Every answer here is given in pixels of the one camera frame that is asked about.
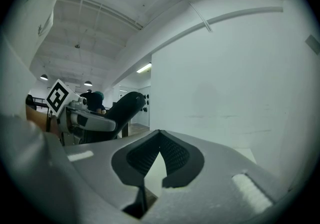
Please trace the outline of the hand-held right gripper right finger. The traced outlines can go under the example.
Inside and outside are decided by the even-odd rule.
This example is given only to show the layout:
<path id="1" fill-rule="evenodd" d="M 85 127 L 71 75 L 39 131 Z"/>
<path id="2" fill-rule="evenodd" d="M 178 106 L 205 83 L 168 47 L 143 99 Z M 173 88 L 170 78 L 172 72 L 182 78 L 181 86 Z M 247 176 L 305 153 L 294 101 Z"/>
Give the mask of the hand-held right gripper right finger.
<path id="1" fill-rule="evenodd" d="M 148 224 L 271 224 L 287 191 L 263 168 L 227 146 L 160 132 L 160 153 L 173 164 Z"/>

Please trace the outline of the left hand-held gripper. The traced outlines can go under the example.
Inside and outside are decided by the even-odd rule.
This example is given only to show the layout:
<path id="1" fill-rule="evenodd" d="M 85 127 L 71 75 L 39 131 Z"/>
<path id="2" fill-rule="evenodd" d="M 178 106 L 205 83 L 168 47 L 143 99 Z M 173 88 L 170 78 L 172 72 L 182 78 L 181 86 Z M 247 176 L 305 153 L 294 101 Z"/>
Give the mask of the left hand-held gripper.
<path id="1" fill-rule="evenodd" d="M 116 128 L 115 121 L 105 118 L 102 114 L 87 111 L 87 99 L 80 97 L 60 79 L 54 83 L 45 101 L 56 117 L 63 145 L 66 144 L 65 139 L 72 137 L 72 130 L 76 126 L 84 130 L 101 132 L 111 132 Z"/>

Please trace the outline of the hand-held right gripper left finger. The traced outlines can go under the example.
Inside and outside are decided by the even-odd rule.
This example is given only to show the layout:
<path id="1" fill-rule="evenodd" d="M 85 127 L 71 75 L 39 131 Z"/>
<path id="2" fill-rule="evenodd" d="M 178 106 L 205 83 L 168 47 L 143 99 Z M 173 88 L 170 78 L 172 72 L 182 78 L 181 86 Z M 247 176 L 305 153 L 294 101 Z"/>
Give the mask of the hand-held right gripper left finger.
<path id="1" fill-rule="evenodd" d="M 80 176 L 107 203 L 135 218 L 148 210 L 145 176 L 159 152 L 158 131 L 99 143 L 66 146 Z"/>

